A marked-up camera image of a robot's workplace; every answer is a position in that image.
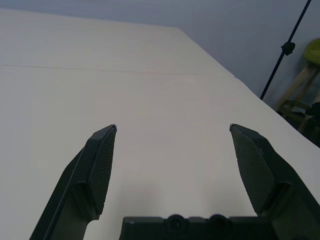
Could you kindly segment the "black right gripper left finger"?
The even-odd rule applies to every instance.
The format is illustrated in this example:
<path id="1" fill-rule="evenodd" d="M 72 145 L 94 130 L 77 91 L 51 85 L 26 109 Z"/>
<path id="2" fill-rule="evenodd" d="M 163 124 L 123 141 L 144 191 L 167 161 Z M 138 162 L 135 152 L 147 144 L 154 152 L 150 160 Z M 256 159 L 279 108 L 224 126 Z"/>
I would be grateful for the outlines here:
<path id="1" fill-rule="evenodd" d="M 62 172 L 30 239 L 82 240 L 103 212 L 111 178 L 117 127 L 92 134 Z"/>

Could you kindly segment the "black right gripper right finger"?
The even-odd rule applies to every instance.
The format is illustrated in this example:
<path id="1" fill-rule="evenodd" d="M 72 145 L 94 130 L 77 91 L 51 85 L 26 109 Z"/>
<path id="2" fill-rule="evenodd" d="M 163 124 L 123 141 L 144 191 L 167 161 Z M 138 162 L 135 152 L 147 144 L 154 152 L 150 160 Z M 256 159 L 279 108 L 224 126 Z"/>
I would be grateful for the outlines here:
<path id="1" fill-rule="evenodd" d="M 258 132 L 231 124 L 239 173 L 258 217 L 278 240 L 318 240 L 320 205 L 297 172 Z"/>

